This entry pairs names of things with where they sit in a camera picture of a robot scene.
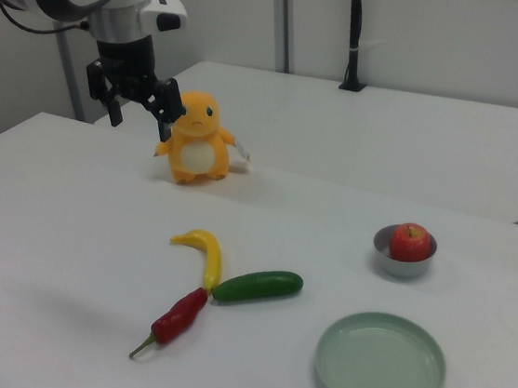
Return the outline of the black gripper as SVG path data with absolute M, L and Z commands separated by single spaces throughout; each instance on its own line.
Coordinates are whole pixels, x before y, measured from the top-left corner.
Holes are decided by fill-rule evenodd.
M 155 76 L 153 37 L 121 44 L 98 41 L 97 48 L 100 60 L 86 67 L 89 96 L 106 108 L 111 126 L 124 121 L 118 90 L 121 96 L 144 99 L 143 107 L 156 119 L 159 141 L 169 140 L 171 126 L 185 111 L 178 81 Z

